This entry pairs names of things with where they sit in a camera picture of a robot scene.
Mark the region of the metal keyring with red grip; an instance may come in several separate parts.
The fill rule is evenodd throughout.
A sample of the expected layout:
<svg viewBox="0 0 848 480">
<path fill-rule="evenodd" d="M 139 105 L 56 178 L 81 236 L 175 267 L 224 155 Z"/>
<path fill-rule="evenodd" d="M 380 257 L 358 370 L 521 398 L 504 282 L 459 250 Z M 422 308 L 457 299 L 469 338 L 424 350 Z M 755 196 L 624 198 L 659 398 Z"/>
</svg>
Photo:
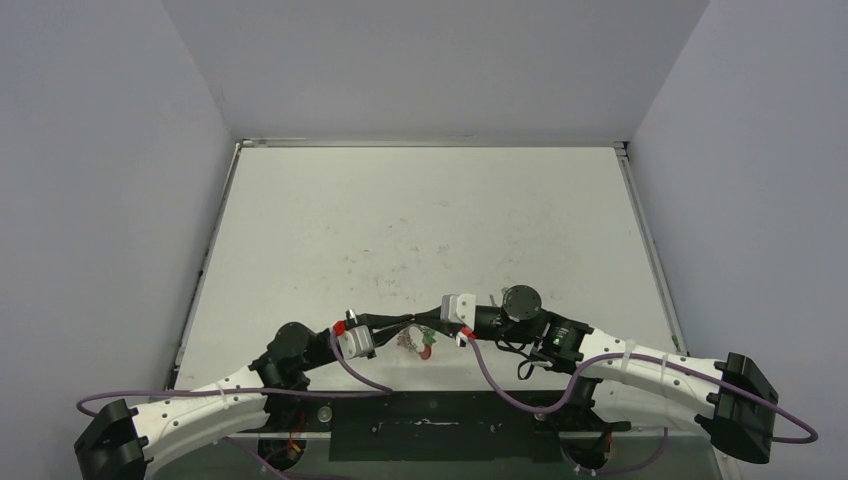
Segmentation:
<svg viewBox="0 0 848 480">
<path fill-rule="evenodd" d="M 422 361 L 428 361 L 433 355 L 433 346 L 425 346 L 422 336 L 425 333 L 434 333 L 428 327 L 411 325 L 402 330 L 397 336 L 397 345 L 408 352 L 415 354 Z"/>
</svg>

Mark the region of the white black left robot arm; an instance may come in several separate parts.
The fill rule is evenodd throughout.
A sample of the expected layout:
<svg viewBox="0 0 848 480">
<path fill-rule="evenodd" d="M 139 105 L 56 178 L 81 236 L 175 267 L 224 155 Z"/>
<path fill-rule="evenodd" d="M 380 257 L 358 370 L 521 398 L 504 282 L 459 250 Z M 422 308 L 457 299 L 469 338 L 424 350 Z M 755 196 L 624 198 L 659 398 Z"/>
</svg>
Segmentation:
<svg viewBox="0 0 848 480">
<path fill-rule="evenodd" d="M 321 332 L 289 322 L 258 358 L 207 386 L 155 394 L 137 406 L 128 405 L 124 393 L 110 394 L 74 444 L 81 474 L 85 479 L 144 479 L 229 435 L 286 430 L 305 399 L 321 396 L 310 391 L 308 371 L 371 356 L 414 318 L 348 312 Z"/>
</svg>

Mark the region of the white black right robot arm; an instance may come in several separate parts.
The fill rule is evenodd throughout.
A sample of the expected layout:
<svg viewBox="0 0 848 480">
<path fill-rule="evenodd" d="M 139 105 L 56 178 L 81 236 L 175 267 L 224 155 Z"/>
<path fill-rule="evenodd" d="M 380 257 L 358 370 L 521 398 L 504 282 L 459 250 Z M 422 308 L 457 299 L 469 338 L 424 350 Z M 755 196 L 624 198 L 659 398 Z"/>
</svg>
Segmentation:
<svg viewBox="0 0 848 480">
<path fill-rule="evenodd" d="M 479 305 L 469 294 L 446 295 L 441 306 L 413 320 L 460 344 L 523 345 L 531 365 L 570 375 L 565 414 L 577 428 L 591 428 L 605 415 L 603 399 L 591 390 L 578 392 L 578 382 L 611 381 L 625 388 L 611 408 L 620 422 L 688 429 L 738 460 L 770 460 L 779 395 L 745 355 L 703 359 L 646 347 L 544 309 L 527 285 L 508 288 L 498 306 Z"/>
</svg>

